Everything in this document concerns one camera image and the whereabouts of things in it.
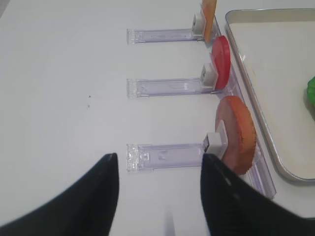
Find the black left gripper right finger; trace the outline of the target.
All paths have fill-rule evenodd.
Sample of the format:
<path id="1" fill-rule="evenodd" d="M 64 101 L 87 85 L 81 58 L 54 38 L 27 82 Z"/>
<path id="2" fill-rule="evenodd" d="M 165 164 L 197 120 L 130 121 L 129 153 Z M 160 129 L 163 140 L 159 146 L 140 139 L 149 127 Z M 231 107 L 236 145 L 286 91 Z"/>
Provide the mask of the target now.
<path id="1" fill-rule="evenodd" d="M 212 236 L 313 236 L 302 218 L 250 187 L 213 154 L 202 159 L 200 194 Z"/>

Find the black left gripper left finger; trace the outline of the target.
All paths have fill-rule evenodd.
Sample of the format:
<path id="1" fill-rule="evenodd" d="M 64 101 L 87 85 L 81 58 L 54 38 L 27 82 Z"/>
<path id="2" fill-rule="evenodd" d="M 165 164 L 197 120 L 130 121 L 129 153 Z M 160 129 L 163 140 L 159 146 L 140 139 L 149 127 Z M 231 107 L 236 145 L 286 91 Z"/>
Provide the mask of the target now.
<path id="1" fill-rule="evenodd" d="M 38 209 L 0 228 L 2 236 L 107 236 L 119 197 L 116 153 Z"/>

